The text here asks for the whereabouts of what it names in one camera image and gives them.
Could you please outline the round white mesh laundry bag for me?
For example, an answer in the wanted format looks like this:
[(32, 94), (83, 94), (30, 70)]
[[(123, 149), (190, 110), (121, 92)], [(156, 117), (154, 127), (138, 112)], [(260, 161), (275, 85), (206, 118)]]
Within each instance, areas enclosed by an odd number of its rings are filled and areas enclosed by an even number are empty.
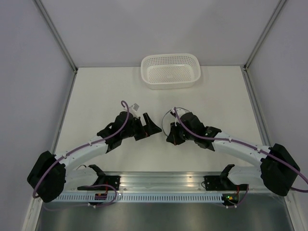
[[(182, 115), (190, 112), (189, 110), (183, 108), (183, 107), (177, 107), (176, 108), (177, 114), (179, 117), (181, 117)], [(171, 108), (170, 110), (168, 110), (165, 115), (163, 116), (162, 120), (161, 120), (161, 129), (162, 132), (164, 133), (165, 137), (167, 137), (170, 133), (170, 124), (176, 122), (178, 123), (178, 119), (175, 115), (175, 110), (174, 108)]]

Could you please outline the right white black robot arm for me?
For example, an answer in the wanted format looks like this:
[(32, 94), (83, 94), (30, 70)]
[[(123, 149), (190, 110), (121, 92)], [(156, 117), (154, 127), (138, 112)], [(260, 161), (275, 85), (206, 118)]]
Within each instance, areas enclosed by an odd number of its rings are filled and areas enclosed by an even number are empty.
[(300, 168), (284, 146), (276, 143), (270, 147), (238, 140), (218, 128), (205, 126), (196, 115), (183, 108), (171, 109), (168, 113), (175, 121), (170, 124), (167, 142), (180, 145), (193, 141), (202, 149), (229, 154), (250, 164), (248, 167), (227, 165), (219, 176), (223, 189), (259, 185), (279, 196), (286, 196), (292, 189)]

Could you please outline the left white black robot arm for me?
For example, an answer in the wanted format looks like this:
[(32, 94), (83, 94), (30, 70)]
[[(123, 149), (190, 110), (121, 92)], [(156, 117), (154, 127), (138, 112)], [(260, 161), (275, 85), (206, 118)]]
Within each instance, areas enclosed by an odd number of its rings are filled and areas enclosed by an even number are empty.
[(143, 118), (144, 125), (140, 117), (123, 111), (88, 143), (58, 155), (50, 151), (41, 153), (27, 177), (27, 182), (34, 190), (33, 197), (39, 197), (45, 203), (53, 201), (63, 192), (69, 174), (75, 172), (78, 166), (111, 152), (124, 139), (139, 141), (162, 132), (147, 113), (143, 114)]

